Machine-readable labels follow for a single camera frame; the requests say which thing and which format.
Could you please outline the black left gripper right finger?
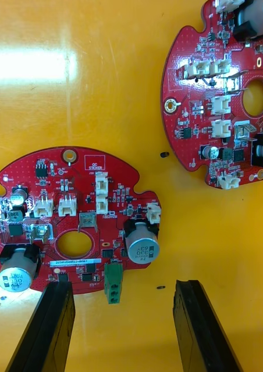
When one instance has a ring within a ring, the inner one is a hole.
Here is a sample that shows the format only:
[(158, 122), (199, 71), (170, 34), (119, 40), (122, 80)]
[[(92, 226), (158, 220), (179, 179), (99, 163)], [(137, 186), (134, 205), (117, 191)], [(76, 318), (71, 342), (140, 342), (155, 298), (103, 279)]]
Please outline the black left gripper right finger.
[(199, 281), (176, 281), (173, 319), (183, 371), (243, 370)]

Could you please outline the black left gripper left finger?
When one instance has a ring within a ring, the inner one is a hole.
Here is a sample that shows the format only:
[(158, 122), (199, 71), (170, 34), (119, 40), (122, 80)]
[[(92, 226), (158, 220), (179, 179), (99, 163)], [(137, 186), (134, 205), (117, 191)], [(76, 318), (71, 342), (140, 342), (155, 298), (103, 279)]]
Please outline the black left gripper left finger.
[(6, 371), (65, 371), (75, 315), (72, 283), (47, 285)]

